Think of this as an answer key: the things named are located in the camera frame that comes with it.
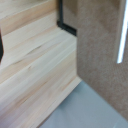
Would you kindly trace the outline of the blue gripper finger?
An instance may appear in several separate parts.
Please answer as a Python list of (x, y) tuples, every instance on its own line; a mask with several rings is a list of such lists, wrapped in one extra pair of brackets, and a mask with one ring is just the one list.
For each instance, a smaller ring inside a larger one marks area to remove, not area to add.
[(3, 49), (3, 41), (2, 41), (2, 36), (1, 36), (1, 32), (0, 32), (0, 64), (2, 61), (4, 55), (4, 49)]

